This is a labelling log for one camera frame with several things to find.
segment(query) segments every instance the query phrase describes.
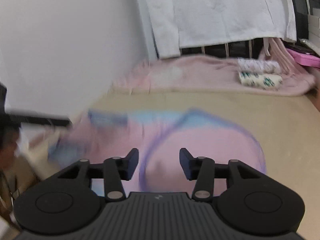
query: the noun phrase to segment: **white sheet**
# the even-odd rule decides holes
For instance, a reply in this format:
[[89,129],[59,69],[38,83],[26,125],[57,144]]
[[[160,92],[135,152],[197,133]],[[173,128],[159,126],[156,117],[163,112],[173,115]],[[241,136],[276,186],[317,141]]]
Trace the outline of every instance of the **white sheet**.
[[296,40],[292,0],[147,0],[159,55],[259,37]]

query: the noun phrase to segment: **pink cloth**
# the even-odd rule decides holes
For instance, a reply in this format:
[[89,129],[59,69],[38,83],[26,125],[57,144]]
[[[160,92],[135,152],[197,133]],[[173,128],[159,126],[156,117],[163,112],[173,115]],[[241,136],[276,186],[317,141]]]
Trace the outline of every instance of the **pink cloth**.
[[[257,147],[251,138],[228,128],[194,128],[173,133],[154,152],[146,168],[146,178],[152,192],[192,193],[196,181],[186,179],[179,161],[179,150],[186,148],[194,156],[206,156],[216,163],[228,164],[230,159],[261,171]],[[215,180],[214,194],[227,189],[226,180]]]
[[238,78],[236,59],[211,56],[183,56],[175,59],[143,62],[132,72],[113,83],[113,89],[131,92],[163,91],[229,91],[261,95],[300,96],[315,85],[307,73],[285,49],[278,38],[269,38],[271,57],[264,50],[259,59],[277,61],[282,69],[283,85],[279,90],[263,90],[242,86]]
[[[139,164],[130,181],[123,181],[125,192],[140,191],[139,169],[152,142],[171,128],[172,124],[155,121],[148,125],[129,119],[127,126],[96,127],[87,116],[60,139],[85,146],[86,151],[80,158],[91,163],[102,163],[113,156],[126,156],[132,148],[139,149]],[[216,163],[227,164],[230,159],[239,159],[253,168],[265,169],[264,157],[259,144],[253,137],[236,128],[202,127],[180,129],[172,132],[153,151],[146,166],[148,188],[153,192],[182,191],[192,193],[195,181],[185,178],[179,162],[179,151],[187,148],[194,156],[206,156]],[[216,180],[215,195],[226,189],[225,180]]]

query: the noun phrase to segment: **white cloth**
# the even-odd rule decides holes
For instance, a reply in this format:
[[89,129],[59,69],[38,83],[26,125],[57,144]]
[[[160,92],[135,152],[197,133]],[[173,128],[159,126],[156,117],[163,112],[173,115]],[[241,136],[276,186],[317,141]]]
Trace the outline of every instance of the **white cloth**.
[[239,72],[239,80],[242,85],[249,87],[258,87],[265,90],[279,89],[282,85],[282,77],[273,74],[257,74],[248,72]]
[[160,57],[261,37],[296,41],[292,0],[147,0]]
[[281,74],[281,67],[279,63],[272,60],[238,58],[238,65],[240,72]]

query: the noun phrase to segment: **black object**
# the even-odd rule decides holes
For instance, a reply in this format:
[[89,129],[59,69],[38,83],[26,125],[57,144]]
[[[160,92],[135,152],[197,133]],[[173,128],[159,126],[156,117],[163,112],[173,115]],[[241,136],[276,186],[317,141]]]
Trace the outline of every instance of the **black object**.
[[[239,160],[215,164],[180,150],[189,180],[197,180],[190,198],[179,193],[131,192],[137,149],[102,164],[79,160],[28,189],[13,204],[23,232],[17,240],[62,239],[302,239],[296,230],[304,214],[302,199],[289,188]],[[105,197],[90,190],[103,178]],[[227,179],[227,190],[213,196],[214,179]]]
[[69,119],[63,117],[34,115],[32,113],[18,111],[6,114],[4,111],[6,95],[7,88],[0,83],[0,149],[5,146],[7,141],[6,134],[9,134],[12,130],[19,130],[21,123],[62,127],[67,127],[71,124]]
[[307,55],[313,55],[313,56],[318,56],[312,49],[300,46],[300,45],[293,45],[291,43],[284,43],[285,47],[288,49],[292,49],[298,53],[301,54],[307,54]]
[[[263,47],[263,39],[257,38],[251,40],[252,42],[252,58],[257,59]],[[236,41],[228,43],[229,57],[250,57],[250,49],[249,49],[249,41]],[[190,54],[201,54],[204,53],[206,55],[215,56],[219,58],[227,57],[226,45],[212,45],[212,46],[204,46],[195,47],[195,48],[185,48],[181,49],[182,55],[190,55]]]

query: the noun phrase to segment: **pink towel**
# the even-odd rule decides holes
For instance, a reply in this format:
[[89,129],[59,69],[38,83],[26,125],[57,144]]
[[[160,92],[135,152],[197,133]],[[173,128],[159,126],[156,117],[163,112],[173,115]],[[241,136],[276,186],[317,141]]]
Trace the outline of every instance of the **pink towel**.
[[279,90],[242,86],[238,79],[237,59],[205,55],[143,62],[128,76],[115,81],[113,89],[127,93],[229,91],[288,97],[308,92],[315,85],[314,76],[295,62],[280,39],[269,38],[269,43],[271,57],[267,58],[262,50],[259,59],[273,60],[280,64],[284,82]]
[[[188,118],[198,117],[206,121],[197,126],[184,126]],[[71,148],[60,148],[63,145]],[[181,148],[187,148],[194,157],[206,156],[216,163],[227,164],[230,159],[239,159],[261,172],[266,171],[261,147],[250,133],[200,110],[190,110],[171,122],[155,119],[143,124],[129,118],[126,125],[101,126],[93,125],[85,114],[60,138],[49,152],[49,158],[62,166],[81,158],[102,163],[113,156],[124,157],[132,148],[139,149],[139,163],[132,179],[123,181],[127,194],[140,190],[191,194],[195,181],[185,178],[179,161]],[[103,182],[95,184],[93,189],[103,192]],[[225,180],[215,182],[215,195],[225,189]]]

